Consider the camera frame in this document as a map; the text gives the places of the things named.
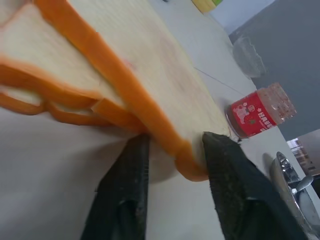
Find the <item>red bottle label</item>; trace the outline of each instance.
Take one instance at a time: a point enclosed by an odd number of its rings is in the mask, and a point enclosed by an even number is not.
[[[277,125],[267,112],[257,92],[233,103],[231,110],[239,127],[248,137]]]

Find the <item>countertop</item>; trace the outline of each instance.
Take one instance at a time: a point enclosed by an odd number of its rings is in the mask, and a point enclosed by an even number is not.
[[[228,35],[210,16],[188,0],[150,1],[221,111],[256,90],[234,62]],[[0,109],[0,239],[79,239],[98,182],[132,136],[115,127],[74,126],[46,113]],[[277,127],[241,146],[266,176],[277,151],[304,176]],[[209,182],[183,178],[155,144],[151,155],[146,239],[223,240]],[[308,191],[319,210],[316,193]]]

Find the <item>clear container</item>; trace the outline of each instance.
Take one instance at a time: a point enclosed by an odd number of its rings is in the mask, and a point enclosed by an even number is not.
[[[234,133],[248,138],[292,118],[296,109],[279,83],[249,94],[225,111]]]

